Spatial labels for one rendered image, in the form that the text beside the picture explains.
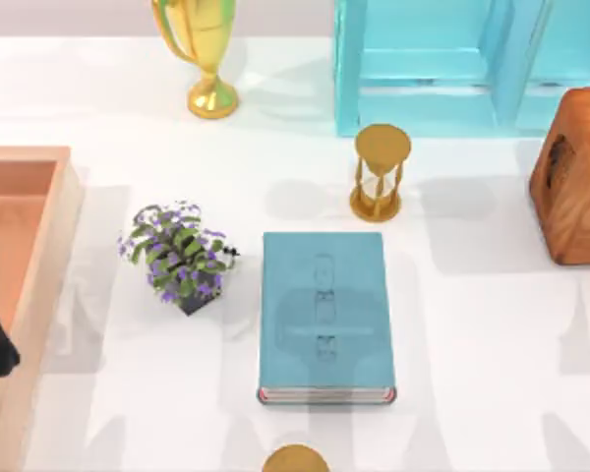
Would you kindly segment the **blue book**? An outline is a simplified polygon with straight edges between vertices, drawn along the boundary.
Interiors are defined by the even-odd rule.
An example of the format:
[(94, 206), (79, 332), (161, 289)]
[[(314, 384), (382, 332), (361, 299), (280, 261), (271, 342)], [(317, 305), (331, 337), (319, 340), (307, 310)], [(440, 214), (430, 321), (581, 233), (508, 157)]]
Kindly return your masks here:
[(397, 395), (379, 232), (263, 236), (264, 404), (390, 404)]

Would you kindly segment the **golden hourglass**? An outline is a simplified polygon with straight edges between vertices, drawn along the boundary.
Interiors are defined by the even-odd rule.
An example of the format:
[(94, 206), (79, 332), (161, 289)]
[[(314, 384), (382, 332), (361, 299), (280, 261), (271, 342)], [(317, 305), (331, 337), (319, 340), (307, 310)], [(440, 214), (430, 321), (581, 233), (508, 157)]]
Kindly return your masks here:
[[(411, 151), (409, 136), (391, 124), (372, 124), (356, 135), (355, 150), (358, 161), (349, 200), (352, 211), (369, 222), (393, 219), (401, 208), (399, 186)], [(364, 168), (375, 177), (372, 196), (365, 190)]]

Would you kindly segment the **purple flowering potted plant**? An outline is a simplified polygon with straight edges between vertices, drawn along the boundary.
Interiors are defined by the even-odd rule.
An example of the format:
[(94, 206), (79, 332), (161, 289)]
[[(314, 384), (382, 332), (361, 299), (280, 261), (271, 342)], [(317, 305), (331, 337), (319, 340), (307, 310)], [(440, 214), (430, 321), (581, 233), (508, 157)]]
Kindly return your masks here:
[(202, 227), (201, 208), (185, 200), (143, 207), (117, 244), (121, 257), (147, 265), (147, 283), (160, 300), (187, 316), (221, 294), (224, 274), (240, 256), (224, 233)]

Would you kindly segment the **light blue rack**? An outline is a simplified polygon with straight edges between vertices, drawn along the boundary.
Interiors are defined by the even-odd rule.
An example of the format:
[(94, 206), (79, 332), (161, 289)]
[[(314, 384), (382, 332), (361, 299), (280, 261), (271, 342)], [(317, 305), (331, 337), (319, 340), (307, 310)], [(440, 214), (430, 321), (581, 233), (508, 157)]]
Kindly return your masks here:
[(333, 81), (344, 137), (541, 136), (590, 87), (590, 0), (334, 0)]

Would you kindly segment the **gold trophy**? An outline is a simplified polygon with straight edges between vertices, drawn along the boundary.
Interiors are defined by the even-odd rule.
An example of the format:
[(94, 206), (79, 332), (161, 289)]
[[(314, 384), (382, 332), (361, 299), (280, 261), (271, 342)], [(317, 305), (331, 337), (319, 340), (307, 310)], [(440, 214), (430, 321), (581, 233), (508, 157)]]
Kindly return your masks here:
[(219, 77), (230, 41), (236, 0), (150, 0), (169, 50), (198, 67), (199, 80), (188, 92), (188, 109), (205, 119), (220, 119), (238, 104), (236, 89)]

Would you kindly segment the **golden round object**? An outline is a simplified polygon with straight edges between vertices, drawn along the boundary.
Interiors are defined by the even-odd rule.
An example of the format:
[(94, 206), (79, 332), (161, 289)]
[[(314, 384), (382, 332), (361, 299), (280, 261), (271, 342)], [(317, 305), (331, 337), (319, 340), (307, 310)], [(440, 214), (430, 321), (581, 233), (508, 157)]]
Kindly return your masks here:
[(262, 472), (330, 472), (330, 469), (316, 450), (294, 443), (275, 450), (266, 459)]

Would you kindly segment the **salmon-coloured shallow box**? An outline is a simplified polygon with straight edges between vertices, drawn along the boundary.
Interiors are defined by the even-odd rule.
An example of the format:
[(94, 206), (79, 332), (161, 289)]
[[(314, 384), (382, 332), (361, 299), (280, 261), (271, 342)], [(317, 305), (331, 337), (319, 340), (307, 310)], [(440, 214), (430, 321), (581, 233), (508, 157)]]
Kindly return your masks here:
[(0, 321), (21, 355), (0, 379), (0, 472), (22, 472), (83, 196), (68, 147), (0, 147)]

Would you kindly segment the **wooden box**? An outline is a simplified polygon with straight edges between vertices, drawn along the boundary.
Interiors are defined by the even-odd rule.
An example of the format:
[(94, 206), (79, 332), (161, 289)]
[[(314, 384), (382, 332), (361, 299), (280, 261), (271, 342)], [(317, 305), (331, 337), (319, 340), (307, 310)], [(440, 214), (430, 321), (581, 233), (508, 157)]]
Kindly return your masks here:
[(590, 265), (590, 88), (562, 97), (529, 192), (552, 260)]

